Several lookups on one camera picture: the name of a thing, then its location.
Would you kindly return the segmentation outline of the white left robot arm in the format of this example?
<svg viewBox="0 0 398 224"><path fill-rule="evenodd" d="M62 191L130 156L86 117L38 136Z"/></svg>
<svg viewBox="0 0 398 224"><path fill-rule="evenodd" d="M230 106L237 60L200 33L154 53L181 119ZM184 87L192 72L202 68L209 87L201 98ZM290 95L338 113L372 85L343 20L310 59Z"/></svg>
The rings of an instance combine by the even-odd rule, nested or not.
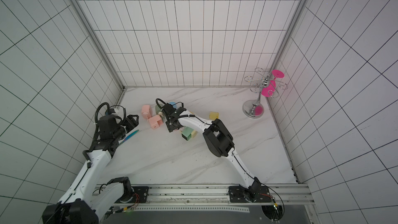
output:
<svg viewBox="0 0 398 224"><path fill-rule="evenodd" d="M45 224L98 224L116 202L131 208L139 203L140 196L131 186L128 177L117 177L97 187L97 182L113 158L120 142L139 125L138 115L118 115L119 105L104 102L94 114L95 131L89 149L83 151L85 163L79 174L53 205L42 214Z"/></svg>

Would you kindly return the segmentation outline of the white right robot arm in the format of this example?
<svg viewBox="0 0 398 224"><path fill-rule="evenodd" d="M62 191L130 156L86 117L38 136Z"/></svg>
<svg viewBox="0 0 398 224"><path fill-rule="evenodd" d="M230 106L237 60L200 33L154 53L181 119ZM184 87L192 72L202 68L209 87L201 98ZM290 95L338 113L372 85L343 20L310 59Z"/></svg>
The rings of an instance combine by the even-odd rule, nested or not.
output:
<svg viewBox="0 0 398 224"><path fill-rule="evenodd" d="M227 159L243 179L243 184L229 186L228 194L233 203L265 203L277 205L275 198L269 193L271 189L252 176L239 157L233 137L220 119L207 120L188 111L184 106L176 108L162 99L155 100L166 119L169 132L180 128L191 128L203 135L209 151L218 158Z"/></svg>

